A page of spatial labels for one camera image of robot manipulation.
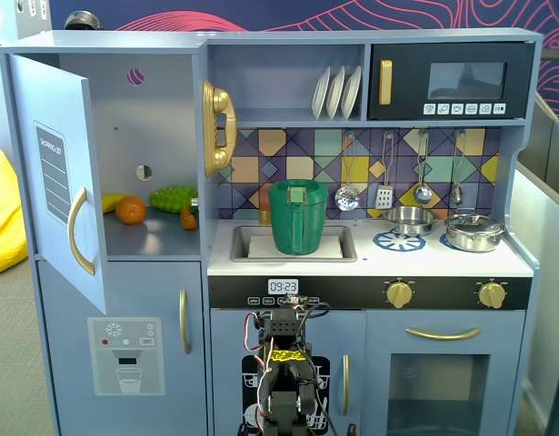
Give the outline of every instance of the green grapes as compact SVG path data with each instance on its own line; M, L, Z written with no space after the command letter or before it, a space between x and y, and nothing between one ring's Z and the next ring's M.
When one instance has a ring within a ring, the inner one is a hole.
M185 186L171 186L150 194L150 204L152 207L161 211L180 213L182 206L190 206L192 213L196 212L196 207L191 205L193 198L198 197L195 188Z

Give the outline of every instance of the ice dispenser panel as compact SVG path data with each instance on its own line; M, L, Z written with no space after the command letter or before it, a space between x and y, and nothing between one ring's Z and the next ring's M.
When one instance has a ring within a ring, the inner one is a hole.
M96 395L164 395L159 318L89 318Z

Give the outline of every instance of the white countertop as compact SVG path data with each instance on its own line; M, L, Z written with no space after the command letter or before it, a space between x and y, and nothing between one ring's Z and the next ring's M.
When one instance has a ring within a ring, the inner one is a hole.
M384 222L355 223L326 221L325 225L343 225L352 231L357 254L355 262L232 262L230 251L233 232L239 225L258 225L256 221L221 220L215 236L208 275L351 275L351 276L444 276L444 277L533 277L534 271L514 251L505 238L489 253L467 253L449 248L440 242L444 224L439 222L423 241L394 239L408 250L391 251L374 243L379 233L388 233ZM381 235L383 246L390 244L391 235ZM390 248L399 249L395 243Z

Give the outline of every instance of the cabinet door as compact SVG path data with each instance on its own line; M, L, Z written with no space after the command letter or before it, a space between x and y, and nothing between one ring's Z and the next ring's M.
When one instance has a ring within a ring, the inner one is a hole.
M252 434L255 427L257 367L253 354L243 346L245 316L250 311L212 310L213 385L215 435L227 436L245 420ZM365 312L333 311L307 323L306 341L312 344L318 371L320 398L338 434L349 423L360 427L364 378ZM257 344L256 330L249 322L249 346ZM344 357L347 371L344 373ZM347 411L344 410L347 389ZM332 432L318 410L308 417L308 425L318 436Z
M506 434L524 317L368 311L364 434Z
M103 314L76 292L50 263L40 262L61 434L206 435L199 263L111 263L110 267L114 307L117 308L111 315L160 319L165 393L95 394L87 319ZM182 290L186 291L185 328L189 353L185 352L181 339Z
M29 197L26 225L33 226L37 252L105 313L106 252L89 84L47 64L9 59L19 168Z

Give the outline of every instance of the shopping list sign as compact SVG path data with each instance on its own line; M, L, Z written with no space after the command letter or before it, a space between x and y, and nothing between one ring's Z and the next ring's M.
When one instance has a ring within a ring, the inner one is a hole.
M35 124L35 128L46 208L54 218L67 225L71 208L71 191L67 175L65 141L61 134L53 133L42 124Z

